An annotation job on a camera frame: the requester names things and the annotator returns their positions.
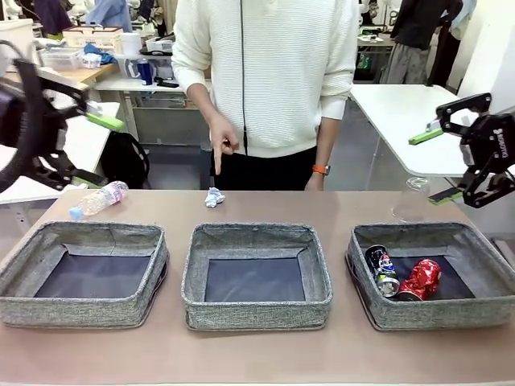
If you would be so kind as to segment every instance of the fabric storage bin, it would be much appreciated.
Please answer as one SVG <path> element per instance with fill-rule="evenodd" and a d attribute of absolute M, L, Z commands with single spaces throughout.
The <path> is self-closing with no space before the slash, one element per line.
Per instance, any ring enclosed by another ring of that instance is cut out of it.
<path fill-rule="evenodd" d="M 315 230 L 288 224 L 197 226 L 181 294 L 204 331 L 319 329 L 332 300 Z"/>
<path fill-rule="evenodd" d="M 0 319 L 12 326 L 141 325 L 166 273 L 154 225 L 45 223 L 0 271 Z"/>
<path fill-rule="evenodd" d="M 442 269 L 439 289 L 424 302 L 399 302 L 381 296 L 365 251 L 381 244 L 394 267 L 430 258 Z M 365 311 L 378 330 L 432 330 L 498 326 L 515 304 L 515 272 L 478 231 L 459 223 L 361 225 L 352 230 L 346 258 Z"/>

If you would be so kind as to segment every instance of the clothing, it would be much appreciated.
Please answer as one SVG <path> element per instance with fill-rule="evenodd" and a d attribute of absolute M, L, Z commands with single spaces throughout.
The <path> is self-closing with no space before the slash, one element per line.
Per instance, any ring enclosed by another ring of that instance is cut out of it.
<path fill-rule="evenodd" d="M 34 12 L 47 34 L 58 35 L 72 26 L 59 0 L 37 0 L 34 2 Z"/>
<path fill-rule="evenodd" d="M 157 0 L 157 2 L 163 8 L 163 19 L 167 25 L 167 33 L 171 34 L 175 25 L 175 12 L 178 0 Z"/>
<path fill-rule="evenodd" d="M 388 66 L 383 73 L 383 84 L 424 84 L 429 50 L 395 44 Z"/>
<path fill-rule="evenodd" d="M 223 154 L 215 187 L 222 192 L 303 191 L 313 174 L 315 159 L 316 147 L 279 158 Z"/>
<path fill-rule="evenodd" d="M 462 0 L 463 6 L 461 11 L 456 15 L 456 17 L 451 22 L 451 31 L 458 28 L 459 25 L 465 20 L 472 17 L 472 13 L 476 9 L 477 0 Z"/>
<path fill-rule="evenodd" d="M 148 22 L 152 8 L 154 8 L 154 0 L 142 0 L 139 4 L 138 16 L 141 16 Z"/>
<path fill-rule="evenodd" d="M 95 7 L 86 15 L 86 24 L 121 27 L 124 32 L 132 32 L 126 0 L 96 0 Z"/>
<path fill-rule="evenodd" d="M 395 43 L 428 50 L 442 13 L 447 10 L 452 20 L 461 6 L 461 0 L 403 0 L 391 37 Z"/>
<path fill-rule="evenodd" d="M 458 16 L 452 20 L 451 24 L 451 34 L 455 39 L 462 40 L 464 38 L 476 5 L 477 0 L 463 0 L 463 9 Z"/>
<path fill-rule="evenodd" d="M 203 70 L 212 65 L 212 101 L 242 145 L 245 78 L 248 155 L 277 158 L 310 149 L 321 118 L 344 114 L 356 68 L 358 2 L 242 2 L 244 60 L 239 1 L 222 7 L 219 0 L 179 0 L 175 77 L 187 90 L 205 84 Z"/>
<path fill-rule="evenodd" d="M 463 8 L 451 21 L 450 26 L 444 26 L 439 33 L 438 49 L 435 64 L 429 77 L 430 84 L 446 87 L 456 56 L 460 40 L 464 37 L 468 22 L 476 8 L 477 0 L 463 0 Z"/>
<path fill-rule="evenodd" d="M 435 64 L 431 69 L 429 83 L 446 87 L 452 66 L 458 55 L 460 41 L 456 39 L 448 28 L 440 31 L 438 49 L 436 51 Z"/>

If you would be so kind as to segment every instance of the black pants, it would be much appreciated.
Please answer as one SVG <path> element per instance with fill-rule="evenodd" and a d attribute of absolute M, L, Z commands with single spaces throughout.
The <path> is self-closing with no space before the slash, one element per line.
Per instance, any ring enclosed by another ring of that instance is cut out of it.
<path fill-rule="evenodd" d="M 215 187 L 221 191 L 303 191 L 313 173 L 316 147 L 279 158 L 222 155 Z"/>
<path fill-rule="evenodd" d="M 430 84 L 446 87 L 461 41 L 452 36 L 448 29 L 440 31 L 435 64 L 429 77 Z"/>

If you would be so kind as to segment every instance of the striped knit sweater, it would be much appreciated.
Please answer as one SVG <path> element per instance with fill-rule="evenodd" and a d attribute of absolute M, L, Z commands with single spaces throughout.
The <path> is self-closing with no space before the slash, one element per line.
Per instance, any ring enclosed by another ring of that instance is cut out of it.
<path fill-rule="evenodd" d="M 352 87 L 358 0 L 179 0 L 175 77 L 205 84 L 242 143 L 242 79 L 249 155 L 272 158 L 316 145 L 322 117 L 341 119 Z"/>

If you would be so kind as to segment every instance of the white desk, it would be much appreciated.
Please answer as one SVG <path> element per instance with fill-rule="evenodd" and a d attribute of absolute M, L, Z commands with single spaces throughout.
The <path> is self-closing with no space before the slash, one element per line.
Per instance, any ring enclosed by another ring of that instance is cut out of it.
<path fill-rule="evenodd" d="M 408 143 L 409 138 L 423 133 L 427 123 L 436 118 L 438 106 L 459 99 L 453 93 L 422 84 L 356 84 L 352 98 L 380 136 L 373 160 L 382 138 L 412 175 L 461 177 L 467 169 L 456 136 L 445 133 L 417 146 Z"/>
<path fill-rule="evenodd" d="M 102 103 L 100 105 L 105 115 L 116 117 L 118 103 Z M 64 150 L 76 167 L 94 172 L 104 149 L 105 141 L 109 136 L 109 130 L 88 121 L 85 117 L 74 117 L 68 119 L 67 123 L 68 132 Z M 14 152 L 15 149 L 13 148 L 0 146 L 0 169 L 10 161 Z M 74 188 L 78 187 L 68 185 L 65 190 Z M 83 184 L 79 188 L 86 188 L 86 185 Z M 0 204 L 10 205 L 19 227 L 26 231 L 30 225 L 21 203 L 56 199 L 61 193 L 61 191 L 37 183 L 33 179 L 20 177 L 11 187 L 0 193 Z"/>

